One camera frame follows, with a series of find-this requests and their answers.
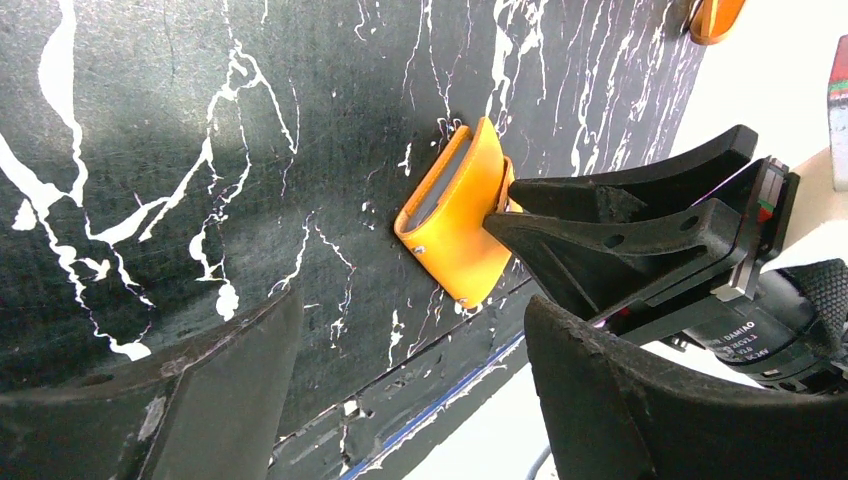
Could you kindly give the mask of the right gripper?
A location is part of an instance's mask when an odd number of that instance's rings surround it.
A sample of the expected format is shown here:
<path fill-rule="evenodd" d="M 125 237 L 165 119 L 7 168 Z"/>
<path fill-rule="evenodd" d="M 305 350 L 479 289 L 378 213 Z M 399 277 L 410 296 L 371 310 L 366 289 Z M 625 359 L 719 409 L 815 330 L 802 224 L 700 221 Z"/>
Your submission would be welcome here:
<path fill-rule="evenodd" d="M 683 336 L 771 390 L 843 393 L 846 265 L 770 267 L 800 180 L 752 159 L 757 141 L 736 125 L 644 166 L 520 179 L 509 195 L 528 213 L 484 227 L 583 320 L 638 344 Z"/>

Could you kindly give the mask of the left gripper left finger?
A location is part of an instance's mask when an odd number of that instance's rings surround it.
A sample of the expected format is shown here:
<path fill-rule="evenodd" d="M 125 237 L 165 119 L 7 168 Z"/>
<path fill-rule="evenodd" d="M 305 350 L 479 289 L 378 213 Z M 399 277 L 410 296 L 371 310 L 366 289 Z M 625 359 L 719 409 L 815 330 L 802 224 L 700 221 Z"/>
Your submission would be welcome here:
<path fill-rule="evenodd" d="M 301 340 L 300 291 L 139 361 L 1 397 L 5 479 L 262 479 Z"/>

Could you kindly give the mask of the orange card holder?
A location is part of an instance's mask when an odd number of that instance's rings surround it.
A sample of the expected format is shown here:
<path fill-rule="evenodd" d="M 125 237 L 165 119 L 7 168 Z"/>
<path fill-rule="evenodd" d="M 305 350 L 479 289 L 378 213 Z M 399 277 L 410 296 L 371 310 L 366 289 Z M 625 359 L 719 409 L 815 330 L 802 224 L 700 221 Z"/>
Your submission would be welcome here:
<path fill-rule="evenodd" d="M 404 204 L 394 232 L 463 308 L 493 291 L 512 252 L 483 226 L 494 213 L 520 213 L 509 198 L 514 166 L 491 120 L 461 125 Z"/>

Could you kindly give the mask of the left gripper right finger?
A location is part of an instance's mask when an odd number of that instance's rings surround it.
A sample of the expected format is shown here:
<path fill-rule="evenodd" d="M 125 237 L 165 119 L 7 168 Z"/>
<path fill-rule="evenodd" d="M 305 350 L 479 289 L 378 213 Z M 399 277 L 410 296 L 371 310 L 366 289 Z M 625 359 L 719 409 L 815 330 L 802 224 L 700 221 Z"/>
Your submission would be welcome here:
<path fill-rule="evenodd" d="M 542 296 L 528 358 L 562 479 L 843 479 L 847 399 L 716 378 L 603 332 Z"/>

